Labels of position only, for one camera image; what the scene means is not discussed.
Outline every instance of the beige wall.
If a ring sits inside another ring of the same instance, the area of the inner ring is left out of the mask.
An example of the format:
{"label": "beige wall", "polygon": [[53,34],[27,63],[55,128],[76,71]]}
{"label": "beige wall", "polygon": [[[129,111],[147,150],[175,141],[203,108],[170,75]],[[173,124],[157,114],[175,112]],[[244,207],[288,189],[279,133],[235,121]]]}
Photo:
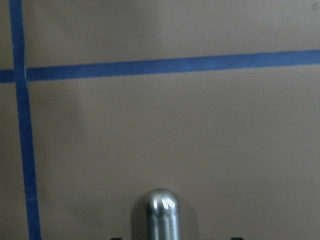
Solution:
{"label": "beige wall", "polygon": [[[320,49],[315,4],[24,1],[26,63]],[[29,83],[43,239],[140,240],[136,204],[158,187],[181,199],[184,240],[319,239],[319,76],[315,65]],[[28,238],[15,98],[0,84],[4,240]]]}

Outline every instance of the shiny metal cylinder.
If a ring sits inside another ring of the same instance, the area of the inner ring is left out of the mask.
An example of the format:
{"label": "shiny metal cylinder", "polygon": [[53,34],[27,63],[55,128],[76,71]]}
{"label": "shiny metal cylinder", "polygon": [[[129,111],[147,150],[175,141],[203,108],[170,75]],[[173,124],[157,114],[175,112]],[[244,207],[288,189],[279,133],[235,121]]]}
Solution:
{"label": "shiny metal cylinder", "polygon": [[167,189],[156,189],[146,199],[148,240],[181,240],[179,202]]}

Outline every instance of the horizontal blue tape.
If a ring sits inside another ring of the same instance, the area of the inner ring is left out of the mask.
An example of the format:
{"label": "horizontal blue tape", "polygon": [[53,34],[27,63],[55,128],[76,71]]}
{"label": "horizontal blue tape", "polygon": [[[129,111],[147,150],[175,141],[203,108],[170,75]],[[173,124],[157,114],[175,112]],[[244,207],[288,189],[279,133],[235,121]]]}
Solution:
{"label": "horizontal blue tape", "polygon": [[14,71],[13,70],[0,70],[0,84],[14,83]]}
{"label": "horizontal blue tape", "polygon": [[27,69],[27,78],[42,81],[317,64],[320,64],[318,49],[36,67]]}

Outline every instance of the vertical blue tape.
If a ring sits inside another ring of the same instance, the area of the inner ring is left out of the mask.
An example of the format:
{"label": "vertical blue tape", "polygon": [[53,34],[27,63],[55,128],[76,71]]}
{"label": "vertical blue tape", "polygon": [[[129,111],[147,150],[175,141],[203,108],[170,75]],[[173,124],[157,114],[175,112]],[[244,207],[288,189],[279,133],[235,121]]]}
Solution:
{"label": "vertical blue tape", "polygon": [[41,240],[21,0],[9,0],[9,8],[29,239]]}

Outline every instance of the blue tape line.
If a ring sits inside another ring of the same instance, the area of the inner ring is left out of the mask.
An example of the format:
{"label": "blue tape line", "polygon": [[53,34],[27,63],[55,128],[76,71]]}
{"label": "blue tape line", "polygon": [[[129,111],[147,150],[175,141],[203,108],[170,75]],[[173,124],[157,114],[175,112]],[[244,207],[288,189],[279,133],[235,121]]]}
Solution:
{"label": "blue tape line", "polygon": [[0,70],[0,84],[14,83],[14,71],[13,70]]}
{"label": "blue tape line", "polygon": [[42,81],[317,64],[320,64],[318,49],[36,67],[27,70],[27,78]]}
{"label": "blue tape line", "polygon": [[29,239],[41,240],[21,0],[9,0],[9,7]]}

